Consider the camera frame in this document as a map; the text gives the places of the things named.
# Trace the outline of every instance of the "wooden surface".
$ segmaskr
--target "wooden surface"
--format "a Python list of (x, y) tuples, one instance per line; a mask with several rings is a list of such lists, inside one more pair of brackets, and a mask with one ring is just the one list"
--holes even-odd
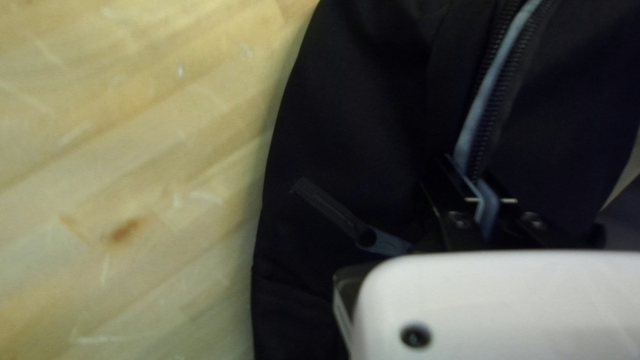
[(264, 161), (315, 4), (0, 2), (0, 360), (252, 358)]

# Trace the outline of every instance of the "black backpack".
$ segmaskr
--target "black backpack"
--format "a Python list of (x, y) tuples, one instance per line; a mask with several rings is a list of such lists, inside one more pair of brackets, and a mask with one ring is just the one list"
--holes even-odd
[[(429, 194), (443, 190), (425, 179), (438, 166), (474, 184), (490, 178), (529, 216), (518, 218), (553, 229), (548, 246), (601, 247), (594, 219), (639, 122), (637, 0), (321, 0), (269, 152), (252, 273), (256, 360), (346, 360), (332, 313), (338, 269), (459, 250), (433, 235), (442, 223)], [(461, 131), (468, 151), (456, 157)], [(464, 211), (443, 216), (469, 225)], [(489, 231), (479, 241), (534, 247), (519, 239)]]

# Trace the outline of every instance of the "white plastic device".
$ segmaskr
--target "white plastic device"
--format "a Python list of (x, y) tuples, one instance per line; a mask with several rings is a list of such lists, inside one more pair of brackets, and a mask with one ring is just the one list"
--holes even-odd
[(640, 252), (401, 256), (340, 326), (351, 360), (640, 359)]

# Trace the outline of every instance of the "black fabric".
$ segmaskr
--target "black fabric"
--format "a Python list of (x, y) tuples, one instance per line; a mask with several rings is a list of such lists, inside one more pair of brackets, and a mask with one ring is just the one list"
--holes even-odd
[[(292, 70), (255, 246), (257, 360), (343, 360), (332, 275), (380, 257), (291, 192), (306, 177), (356, 217), (416, 242), (425, 159), (451, 152), (492, 24), (512, 1), (321, 0)], [(640, 120), (640, 3), (560, 0), (489, 169), (530, 211), (593, 243)]]

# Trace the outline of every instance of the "zipper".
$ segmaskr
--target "zipper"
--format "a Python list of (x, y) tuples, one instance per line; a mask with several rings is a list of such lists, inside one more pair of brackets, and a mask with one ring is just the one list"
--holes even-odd
[[(518, 39), (511, 48), (504, 66), (502, 67), (495, 82), (491, 96), (486, 103), (483, 114), (481, 115), (475, 137), (471, 143), (471, 151), (466, 166), (466, 175), (474, 183), (481, 178), (486, 168), (486, 160), (488, 159), (491, 150), (488, 149), (488, 142), (492, 137), (498, 136), (499, 128), (495, 125), (498, 121), (497, 117), (499, 110), (504, 104), (504, 98), (509, 89), (509, 85), (511, 84), (513, 75), (522, 61), (527, 45), (529, 44), (533, 34), (535, 34), (540, 23), (547, 18), (547, 15), (550, 13), (551, 9), (553, 9), (556, 1), (557, 0), (542, 0), (536, 7), (535, 11), (533, 11), (531, 16), (526, 20), (520, 34), (518, 35)], [(500, 47), (499, 44), (504, 40), (507, 29), (509, 28), (509, 25), (504, 25), (504, 21), (508, 17), (511, 17), (509, 22), (513, 23), (518, 3), (519, 1), (513, 1), (506, 6), (506, 14), (500, 19), (498, 36), (491, 44), (490, 53), (485, 60), (485, 63), (489, 63), (489, 65), (483, 64), (483, 68), (481, 70), (484, 72), (483, 77), (489, 69), (490, 64), (494, 61)]]
[(476, 83), (473, 88), (472, 93), (474, 94), (474, 96), (475, 94), (477, 94), (478, 89), (480, 89), (480, 84), (482, 83), (487, 70), (489, 70), (493, 59), (495, 59), (495, 55), (498, 53), (498, 49), (500, 48), (502, 39), (504, 39), (504, 35), (509, 29), (511, 21), (513, 21), (513, 18), (518, 13), (521, 4), (522, 0), (510, 0), (502, 7), (500, 12), (498, 13), (498, 16), (492, 26), (492, 33), (489, 37), (486, 54), (483, 58), (482, 63), (480, 64)]
[(517, 6), (508, 3), (499, 28), (488, 50), (482, 82), (469, 108), (454, 148), (452, 162), (458, 173), (478, 197), (475, 220), (485, 241), (489, 241), (500, 211), (500, 199), (483, 179), (488, 158), (498, 142), (505, 116), (499, 118), (509, 86), (525, 50), (539, 25), (546, 20), (558, 0), (527, 0), (515, 13), (507, 28), (506, 19)]

